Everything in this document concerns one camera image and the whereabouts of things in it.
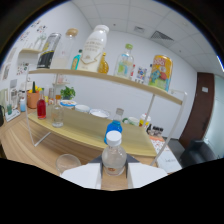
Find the yellow bottle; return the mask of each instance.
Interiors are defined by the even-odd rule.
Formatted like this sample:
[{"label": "yellow bottle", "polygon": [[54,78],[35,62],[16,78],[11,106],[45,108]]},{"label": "yellow bottle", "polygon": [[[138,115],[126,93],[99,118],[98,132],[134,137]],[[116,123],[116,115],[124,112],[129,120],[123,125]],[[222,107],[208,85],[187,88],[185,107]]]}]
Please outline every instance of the yellow bottle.
[{"label": "yellow bottle", "polygon": [[107,72],[109,71],[109,65],[105,61],[105,56],[106,56],[106,52],[103,52],[103,55],[99,64],[98,72],[107,74]]}]

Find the floor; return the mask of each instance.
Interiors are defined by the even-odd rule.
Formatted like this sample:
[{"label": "floor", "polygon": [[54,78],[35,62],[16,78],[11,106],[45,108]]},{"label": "floor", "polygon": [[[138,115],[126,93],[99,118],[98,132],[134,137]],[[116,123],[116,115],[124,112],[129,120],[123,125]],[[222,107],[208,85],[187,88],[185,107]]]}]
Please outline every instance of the floor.
[{"label": "floor", "polygon": [[177,139],[170,139],[168,146],[172,150],[174,156],[176,157],[177,161],[180,163],[180,165],[183,167],[183,164],[181,164],[180,156],[184,152],[184,147],[180,144],[180,142]]}]

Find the green bottle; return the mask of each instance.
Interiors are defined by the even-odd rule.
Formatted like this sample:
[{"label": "green bottle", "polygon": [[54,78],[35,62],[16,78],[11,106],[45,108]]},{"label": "green bottle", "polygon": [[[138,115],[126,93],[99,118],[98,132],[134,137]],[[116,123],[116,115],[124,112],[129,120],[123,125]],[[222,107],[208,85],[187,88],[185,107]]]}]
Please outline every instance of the green bottle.
[{"label": "green bottle", "polygon": [[76,55],[76,56],[73,58],[72,66],[71,66],[71,70],[77,70],[77,67],[78,67],[78,64],[79,64],[79,60],[80,60],[80,58],[81,58],[81,54],[82,54],[82,50],[80,49],[80,50],[79,50],[79,54]]}]

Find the potted plant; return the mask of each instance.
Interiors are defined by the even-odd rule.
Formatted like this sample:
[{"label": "potted plant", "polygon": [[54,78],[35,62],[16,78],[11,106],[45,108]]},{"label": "potted plant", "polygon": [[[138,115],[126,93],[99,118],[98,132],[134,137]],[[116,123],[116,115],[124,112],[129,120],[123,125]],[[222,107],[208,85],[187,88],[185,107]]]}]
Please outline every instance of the potted plant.
[{"label": "potted plant", "polygon": [[75,97],[74,88],[65,86],[65,89],[61,89],[61,97],[63,100],[71,100],[73,97]]}]

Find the ceiling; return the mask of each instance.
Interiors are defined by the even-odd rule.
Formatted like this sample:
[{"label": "ceiling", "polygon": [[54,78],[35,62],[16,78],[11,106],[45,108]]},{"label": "ceiling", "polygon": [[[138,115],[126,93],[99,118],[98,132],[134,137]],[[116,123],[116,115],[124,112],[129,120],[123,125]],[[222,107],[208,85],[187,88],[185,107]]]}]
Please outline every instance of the ceiling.
[{"label": "ceiling", "polygon": [[[127,32],[156,41],[183,58],[197,72],[209,72],[224,77],[215,51],[200,31],[182,15],[159,2],[153,0],[72,0],[72,2],[80,9],[92,28],[103,24],[113,31]],[[156,31],[165,36],[158,33],[157,38],[151,39]]]}]

